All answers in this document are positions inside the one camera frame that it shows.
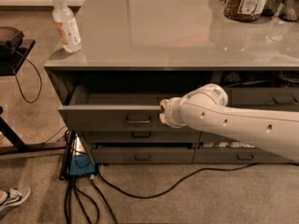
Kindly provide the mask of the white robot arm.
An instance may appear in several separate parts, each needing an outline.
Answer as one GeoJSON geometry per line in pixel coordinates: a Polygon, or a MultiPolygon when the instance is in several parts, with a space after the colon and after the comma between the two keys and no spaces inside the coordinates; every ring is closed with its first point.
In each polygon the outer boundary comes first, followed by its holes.
{"type": "Polygon", "coordinates": [[[299,161],[299,113],[233,108],[228,95],[207,84],[182,97],[163,99],[160,120],[172,128],[189,127],[252,145],[299,161]]]}

